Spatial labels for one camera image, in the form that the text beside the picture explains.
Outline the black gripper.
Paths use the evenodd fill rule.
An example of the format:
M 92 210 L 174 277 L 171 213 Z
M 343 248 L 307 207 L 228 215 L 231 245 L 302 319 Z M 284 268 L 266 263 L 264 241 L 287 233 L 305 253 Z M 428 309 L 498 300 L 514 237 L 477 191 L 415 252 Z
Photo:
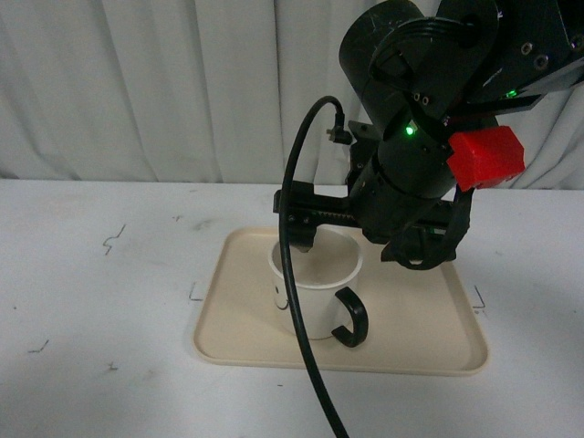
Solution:
M 290 246 L 307 253 L 318 227 L 333 224 L 359 228 L 368 241 L 382 245 L 382 262 L 433 269 L 455 259 L 470 226 L 471 193 L 455 183 L 445 144 L 423 130 L 408 134 L 404 128 L 385 141 L 370 124 L 352 121 L 344 132 L 354 141 L 347 194 L 336 198 L 292 178 L 305 133 L 297 136 L 285 182 L 274 197 Z

